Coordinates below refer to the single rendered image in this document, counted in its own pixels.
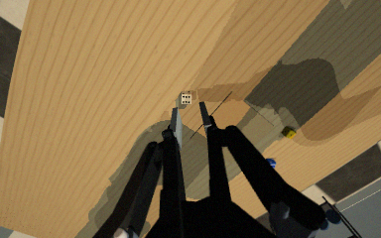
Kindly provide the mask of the yellow die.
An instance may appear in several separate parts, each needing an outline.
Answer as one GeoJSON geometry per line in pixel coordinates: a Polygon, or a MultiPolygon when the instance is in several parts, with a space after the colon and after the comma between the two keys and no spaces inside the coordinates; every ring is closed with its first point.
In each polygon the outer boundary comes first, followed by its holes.
{"type": "Polygon", "coordinates": [[[289,139],[292,139],[296,134],[297,132],[294,131],[292,128],[290,127],[285,127],[284,130],[281,132],[286,138],[289,138],[289,139]]]}

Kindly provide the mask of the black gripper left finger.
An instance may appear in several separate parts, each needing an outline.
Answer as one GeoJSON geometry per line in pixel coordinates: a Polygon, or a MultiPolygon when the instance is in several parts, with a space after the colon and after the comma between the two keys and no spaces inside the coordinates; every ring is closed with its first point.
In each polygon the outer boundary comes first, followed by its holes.
{"type": "Polygon", "coordinates": [[[129,178],[112,214],[92,238],[139,238],[163,168],[157,238],[185,238],[181,201],[186,199],[182,169],[182,119],[173,108],[164,141],[150,142],[129,178]],[[164,153],[163,153],[164,149],[164,153]]]}

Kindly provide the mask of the blue die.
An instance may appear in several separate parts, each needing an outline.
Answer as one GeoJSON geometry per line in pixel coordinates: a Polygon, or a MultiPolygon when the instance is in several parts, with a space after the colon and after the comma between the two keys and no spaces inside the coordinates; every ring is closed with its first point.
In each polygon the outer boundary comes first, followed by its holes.
{"type": "Polygon", "coordinates": [[[274,161],[274,159],[272,158],[272,159],[266,159],[267,161],[268,161],[268,163],[273,167],[273,168],[275,168],[275,166],[276,166],[276,162],[274,161]]]}

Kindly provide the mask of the white die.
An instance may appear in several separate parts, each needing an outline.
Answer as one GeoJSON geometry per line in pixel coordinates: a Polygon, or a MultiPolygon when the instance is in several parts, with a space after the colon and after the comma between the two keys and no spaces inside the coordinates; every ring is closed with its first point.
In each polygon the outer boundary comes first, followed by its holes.
{"type": "Polygon", "coordinates": [[[191,91],[182,91],[181,104],[191,104],[191,91]]]}

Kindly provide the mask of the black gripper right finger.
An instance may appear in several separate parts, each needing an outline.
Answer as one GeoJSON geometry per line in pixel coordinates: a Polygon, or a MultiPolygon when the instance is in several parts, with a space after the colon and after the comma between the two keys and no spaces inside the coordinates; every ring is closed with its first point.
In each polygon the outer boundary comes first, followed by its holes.
{"type": "Polygon", "coordinates": [[[211,238],[238,238],[222,147],[270,213],[278,238],[315,238],[326,218],[322,207],[287,184],[236,126],[219,129],[204,101],[199,108],[208,147],[211,238]]]}

